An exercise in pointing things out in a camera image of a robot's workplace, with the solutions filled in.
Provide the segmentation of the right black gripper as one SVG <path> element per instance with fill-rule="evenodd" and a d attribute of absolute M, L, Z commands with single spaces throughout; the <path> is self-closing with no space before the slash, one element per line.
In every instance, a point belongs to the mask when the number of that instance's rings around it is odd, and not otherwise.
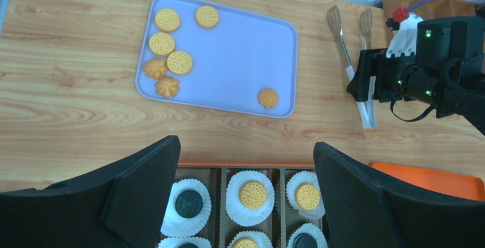
<path fill-rule="evenodd" d="M 383 49 L 362 50 L 347 92 L 356 102 L 420 101 L 429 105 L 484 104 L 484 19 L 392 18 L 397 32 Z M 371 77 L 377 77 L 373 85 Z"/>

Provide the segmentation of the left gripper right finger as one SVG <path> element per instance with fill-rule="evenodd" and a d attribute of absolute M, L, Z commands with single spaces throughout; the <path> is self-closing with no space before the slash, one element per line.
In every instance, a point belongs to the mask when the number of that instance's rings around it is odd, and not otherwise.
<path fill-rule="evenodd" d="M 409 184 L 325 142 L 313 161 L 331 247 L 483 247 L 484 203 Z"/>

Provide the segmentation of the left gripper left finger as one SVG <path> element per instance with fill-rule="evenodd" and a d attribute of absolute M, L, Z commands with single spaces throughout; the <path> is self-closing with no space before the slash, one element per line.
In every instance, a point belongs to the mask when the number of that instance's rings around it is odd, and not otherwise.
<path fill-rule="evenodd" d="M 1 193 L 2 247 L 157 247 L 180 140 L 44 189 Z"/>

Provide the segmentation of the metal tongs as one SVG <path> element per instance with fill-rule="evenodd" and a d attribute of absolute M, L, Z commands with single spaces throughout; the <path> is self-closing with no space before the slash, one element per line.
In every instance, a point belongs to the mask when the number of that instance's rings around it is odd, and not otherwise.
<path fill-rule="evenodd" d="M 353 68 L 352 61 L 349 57 L 347 47 L 345 45 L 339 8 L 336 5 L 332 6 L 327 11 L 326 17 L 336 47 L 340 51 L 339 53 L 342 57 L 344 71 L 348 80 L 351 81 L 353 80 L 356 73 L 355 69 Z M 357 100 L 355 100 L 356 107 L 361 119 L 361 125 L 365 130 L 374 129 L 377 126 L 375 117 L 375 103 L 371 95 L 371 93 L 373 92 L 373 88 L 371 88 L 372 84 L 373 81 L 370 81 L 368 99 L 366 101 L 358 102 Z"/>

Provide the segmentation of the round yellow biscuit cup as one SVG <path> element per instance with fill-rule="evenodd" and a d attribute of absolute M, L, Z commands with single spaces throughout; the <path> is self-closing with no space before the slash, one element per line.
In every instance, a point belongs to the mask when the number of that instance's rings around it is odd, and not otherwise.
<path fill-rule="evenodd" d="M 315 185 L 302 183 L 295 190 L 295 200 L 301 209 L 311 211 L 319 206 L 320 192 Z"/>

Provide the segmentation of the black sandwich cookie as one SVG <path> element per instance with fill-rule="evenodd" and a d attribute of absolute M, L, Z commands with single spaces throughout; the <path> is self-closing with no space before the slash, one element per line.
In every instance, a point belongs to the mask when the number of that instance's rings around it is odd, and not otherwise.
<path fill-rule="evenodd" d="M 198 248 L 194 243 L 183 243 L 178 248 Z"/>
<path fill-rule="evenodd" d="M 175 210 L 179 216 L 191 219 L 199 215 L 204 205 L 202 196 L 194 190 L 185 190 L 175 200 Z"/>
<path fill-rule="evenodd" d="M 301 233 L 294 239 L 292 248 L 318 248 L 318 243 L 310 234 Z"/>

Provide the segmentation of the orange box lid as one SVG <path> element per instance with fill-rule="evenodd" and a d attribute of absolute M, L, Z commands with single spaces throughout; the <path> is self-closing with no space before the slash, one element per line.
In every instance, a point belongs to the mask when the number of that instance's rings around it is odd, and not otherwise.
<path fill-rule="evenodd" d="M 382 162 L 371 162 L 369 166 L 427 190 L 459 198 L 484 201 L 484 182 L 478 177 Z"/>

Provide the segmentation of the round yellow biscuit boxed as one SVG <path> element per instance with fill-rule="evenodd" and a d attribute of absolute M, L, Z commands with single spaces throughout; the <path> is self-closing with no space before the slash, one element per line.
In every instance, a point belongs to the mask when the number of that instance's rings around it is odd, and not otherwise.
<path fill-rule="evenodd" d="M 261 182 L 248 181 L 240 187 L 238 198 L 244 207 L 256 210 L 266 203 L 267 191 Z"/>

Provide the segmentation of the lavender cookie tray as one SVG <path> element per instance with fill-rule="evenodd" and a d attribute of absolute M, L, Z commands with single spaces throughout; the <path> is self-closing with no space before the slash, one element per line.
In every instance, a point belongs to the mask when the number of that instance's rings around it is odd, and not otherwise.
<path fill-rule="evenodd" d="M 153 0 L 136 70 L 135 85 L 145 98 L 162 101 L 156 80 L 145 75 L 146 61 L 154 58 L 149 38 L 158 32 L 155 14 L 172 9 L 180 27 L 172 33 L 176 49 L 187 52 L 192 70 L 174 75 L 180 91 L 168 98 L 171 103 L 234 111 L 272 118 L 290 116 L 296 104 L 298 33 L 282 19 L 214 3 L 220 19 L 210 29 L 199 26 L 196 10 L 205 0 Z M 265 109 L 258 93 L 273 89 L 279 96 L 276 107 Z"/>

